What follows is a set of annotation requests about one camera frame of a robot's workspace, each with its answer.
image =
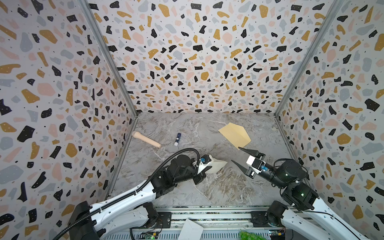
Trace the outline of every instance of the folded paper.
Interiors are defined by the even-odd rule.
[[[187,219],[177,240],[200,240],[204,228]]]
[[[219,132],[237,149],[238,147],[245,147],[245,145],[251,142],[244,127],[231,122],[219,129]]]

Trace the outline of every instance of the black cable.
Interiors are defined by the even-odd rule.
[[[300,179],[300,181],[305,179],[307,176],[309,176],[308,169],[306,167],[304,167],[304,166],[301,166],[301,168],[305,169],[305,171],[307,172],[307,175],[305,177],[303,177],[302,179]]]
[[[287,232],[287,229],[285,228],[285,226],[283,229],[280,229],[278,232],[280,232],[281,230],[284,230],[284,234]]]
[[[138,188],[136,189],[135,191],[132,191],[124,196],[121,196],[119,197],[118,199],[116,200],[113,200],[105,205],[103,205],[102,207],[100,207],[99,209],[96,209],[88,214],[84,214],[81,218],[79,218],[77,221],[75,221],[73,224],[71,224],[70,226],[64,228],[61,232],[58,233],[58,235],[56,235],[53,240],[59,240],[66,232],[68,232],[70,229],[72,229],[74,226],[78,225],[80,222],[90,218],[91,216],[97,214],[97,213],[101,213],[102,210],[120,202],[121,200],[124,200],[130,196],[133,196],[135,194],[137,194],[137,192],[141,191],[148,183],[150,183],[150,181],[154,178],[154,176],[163,168],[164,165],[166,165],[170,160],[172,160],[175,156],[183,153],[183,152],[189,152],[189,151],[192,151],[192,152],[195,152],[196,155],[197,155],[197,160],[200,159],[200,153],[194,149],[194,148],[184,148],[184,149],[181,149],[180,151],[177,151],[175,152],[174,154],[172,154],[170,157],[168,157],[162,164],[160,164],[160,166],[152,173],[152,175],[150,177],[148,177],[148,179]]]
[[[135,237],[133,236],[132,228],[129,229],[129,234],[131,235],[131,240],[135,240]]]
[[[290,158],[280,158],[280,159],[276,160],[276,161],[273,163],[273,167],[275,167],[275,164],[276,164],[278,161],[287,161],[287,160],[290,160]]]
[[[149,233],[149,232],[151,232],[151,231],[153,231],[153,230],[155,230],[155,229],[157,228],[157,225],[159,224],[159,222],[158,222],[157,220],[158,220],[158,219],[156,219],[156,225],[155,225],[155,227],[154,227],[152,230],[148,230],[147,233]]]
[[[286,235],[286,232],[285,232],[285,235]],[[293,239],[293,230],[292,230],[292,237],[291,237],[291,239],[289,239],[289,240],[292,240]]]
[[[159,218],[159,220],[161,221],[161,229],[160,229],[160,231],[159,231],[159,233],[158,233],[158,234],[160,234],[160,233],[161,233],[161,231],[163,230],[163,226],[164,226],[163,220],[161,220],[160,218]]]
[[[336,219],[339,223],[341,223],[346,229],[348,229],[353,235],[355,235],[355,237],[359,240],[361,240],[354,232],[352,232],[351,229],[349,229],[349,227],[347,227],[344,223],[342,223],[339,219],[337,219],[336,217],[334,217],[332,214],[329,214],[329,213],[326,213],[326,212],[318,212],[318,211],[309,211],[309,210],[301,210],[301,209],[298,209],[296,208],[297,210],[299,211],[302,211],[302,212],[315,212],[315,213],[319,213],[319,214],[327,214],[331,217],[333,217],[334,219]]]

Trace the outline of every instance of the wooden tool handle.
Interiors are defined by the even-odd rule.
[[[150,145],[153,145],[153,146],[155,146],[155,147],[158,147],[158,148],[161,147],[161,144],[160,144],[160,143],[158,143],[158,142],[156,142],[156,141],[153,141],[153,140],[150,139],[150,138],[147,138],[146,136],[142,135],[141,133],[139,133],[139,132],[137,132],[137,131],[132,132],[132,136],[133,136],[134,138],[138,138],[138,139],[140,139],[140,140],[143,140],[144,142],[149,143]]]

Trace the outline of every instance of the green object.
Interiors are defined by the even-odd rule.
[[[239,235],[241,240],[266,240],[262,236],[256,235],[254,233],[245,232],[245,231],[241,231]]]

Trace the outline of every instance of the black robot arm segment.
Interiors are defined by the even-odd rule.
[[[304,182],[293,182],[281,194],[281,198],[299,210],[314,209],[313,203],[319,195]]]
[[[203,155],[202,159],[209,159],[209,156]],[[171,160],[169,166],[164,166],[151,180],[156,198],[172,191],[179,182],[193,179],[195,185],[201,183],[206,178],[205,172],[212,166],[207,166],[198,173],[199,166],[195,166],[194,162],[194,158],[190,159],[186,155],[179,155]]]
[[[250,155],[247,160],[249,169],[240,167],[237,162],[233,162],[250,178],[254,178],[257,174],[273,185],[279,188],[285,188],[290,183],[298,182],[307,176],[307,172],[293,159],[279,159],[279,161],[284,162],[280,166],[275,167],[264,161],[265,154],[260,153],[257,150],[245,149],[242,147],[239,147],[239,149]]]

